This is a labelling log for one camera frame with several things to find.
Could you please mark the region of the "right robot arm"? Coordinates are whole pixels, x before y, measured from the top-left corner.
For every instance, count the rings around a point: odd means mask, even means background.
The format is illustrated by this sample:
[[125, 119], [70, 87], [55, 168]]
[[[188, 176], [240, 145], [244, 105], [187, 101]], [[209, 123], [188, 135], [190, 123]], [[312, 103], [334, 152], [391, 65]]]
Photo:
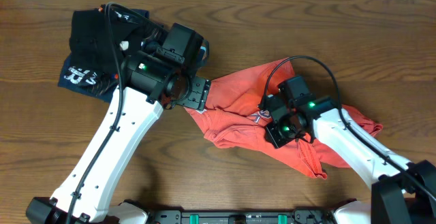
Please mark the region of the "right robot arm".
[[316, 98], [301, 76], [283, 81], [259, 108], [271, 115], [266, 140], [275, 148], [318, 140], [336, 152], [371, 190], [331, 212], [333, 223], [434, 223], [435, 166], [414, 163], [385, 147], [330, 97]]

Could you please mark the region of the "red t-shirt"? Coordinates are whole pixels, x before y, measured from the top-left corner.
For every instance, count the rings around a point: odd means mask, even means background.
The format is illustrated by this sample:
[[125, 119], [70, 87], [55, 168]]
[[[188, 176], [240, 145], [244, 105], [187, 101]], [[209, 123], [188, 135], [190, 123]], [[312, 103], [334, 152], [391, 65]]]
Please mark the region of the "red t-shirt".
[[327, 177], [322, 164], [347, 168], [348, 164], [328, 146], [315, 140], [292, 141], [275, 148], [265, 139], [270, 114], [258, 108], [264, 92], [275, 94], [278, 84], [294, 76], [290, 63], [282, 60], [250, 67], [211, 82], [202, 111], [187, 109], [204, 138], [218, 148], [240, 147], [259, 151], [309, 178]]

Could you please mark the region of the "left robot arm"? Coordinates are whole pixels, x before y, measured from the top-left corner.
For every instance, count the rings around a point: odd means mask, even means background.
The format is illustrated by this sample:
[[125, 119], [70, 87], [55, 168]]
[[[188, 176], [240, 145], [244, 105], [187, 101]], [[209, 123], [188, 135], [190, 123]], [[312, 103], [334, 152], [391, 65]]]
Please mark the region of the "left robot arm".
[[146, 223], [148, 212], [133, 202], [110, 205], [114, 190], [146, 132], [165, 109], [202, 110], [211, 86], [196, 72], [209, 57], [209, 42], [173, 24], [153, 54], [127, 57], [121, 83], [79, 162], [50, 197], [34, 197], [31, 223]]

